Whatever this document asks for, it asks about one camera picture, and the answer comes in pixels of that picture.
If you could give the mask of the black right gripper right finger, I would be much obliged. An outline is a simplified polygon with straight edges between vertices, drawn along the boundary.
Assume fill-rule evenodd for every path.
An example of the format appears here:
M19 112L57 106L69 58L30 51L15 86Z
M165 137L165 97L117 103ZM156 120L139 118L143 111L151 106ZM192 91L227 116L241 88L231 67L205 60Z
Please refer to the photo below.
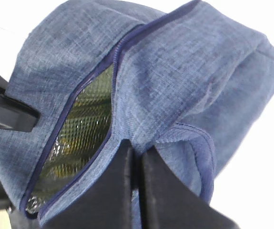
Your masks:
M144 229L237 229L187 188L152 146L141 159L141 220Z

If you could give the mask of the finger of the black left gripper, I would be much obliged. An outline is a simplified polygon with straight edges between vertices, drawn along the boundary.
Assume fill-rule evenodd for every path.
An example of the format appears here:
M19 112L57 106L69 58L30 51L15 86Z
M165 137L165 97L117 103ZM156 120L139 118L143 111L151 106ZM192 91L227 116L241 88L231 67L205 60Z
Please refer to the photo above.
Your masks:
M0 76L0 129L31 132L40 113L5 95L8 82Z

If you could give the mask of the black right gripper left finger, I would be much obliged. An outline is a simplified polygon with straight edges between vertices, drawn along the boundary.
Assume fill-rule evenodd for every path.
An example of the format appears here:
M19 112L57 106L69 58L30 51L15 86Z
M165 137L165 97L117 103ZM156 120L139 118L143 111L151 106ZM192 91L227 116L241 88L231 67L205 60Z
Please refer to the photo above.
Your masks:
M122 140L99 179L64 211L48 220L45 229L132 228L132 161L129 140Z

